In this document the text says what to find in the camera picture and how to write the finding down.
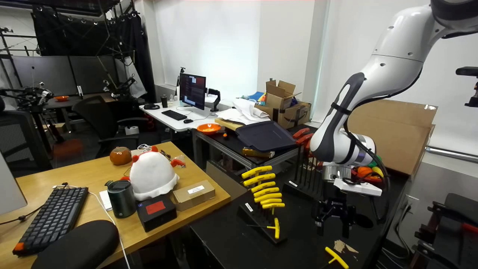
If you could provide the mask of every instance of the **black curtain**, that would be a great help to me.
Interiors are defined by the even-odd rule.
[[[108,21],[89,21],[57,14],[42,6],[32,12],[38,49],[42,56],[130,56],[147,93],[155,100],[154,79],[147,37],[136,11]]]

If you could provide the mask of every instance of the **power outlet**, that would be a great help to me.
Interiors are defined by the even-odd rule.
[[[406,197],[408,205],[412,207],[409,212],[415,214],[418,208],[418,204],[420,203],[420,199],[410,196],[408,194],[406,195]]]

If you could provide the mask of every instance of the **red label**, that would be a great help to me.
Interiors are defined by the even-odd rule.
[[[156,213],[158,211],[161,211],[165,208],[166,207],[164,206],[163,201],[159,201],[159,202],[156,202],[154,204],[150,204],[150,205],[146,206],[146,212],[148,213],[148,215],[151,215],[151,214]]]

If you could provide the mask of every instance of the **black keyboard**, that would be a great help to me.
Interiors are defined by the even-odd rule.
[[[18,256],[32,255],[63,237],[75,226],[87,195],[88,188],[54,189],[13,253]]]
[[[164,112],[162,112],[164,115],[170,117],[170,118],[173,118],[177,121],[182,121],[182,120],[185,120],[187,119],[187,117],[185,115],[182,115],[176,111],[172,111],[172,110],[166,110]]]

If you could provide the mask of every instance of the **white stuffed toy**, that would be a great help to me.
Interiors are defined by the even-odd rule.
[[[143,201],[170,192],[179,176],[169,160],[152,146],[151,151],[133,156],[130,176],[122,179],[131,181],[134,197]]]

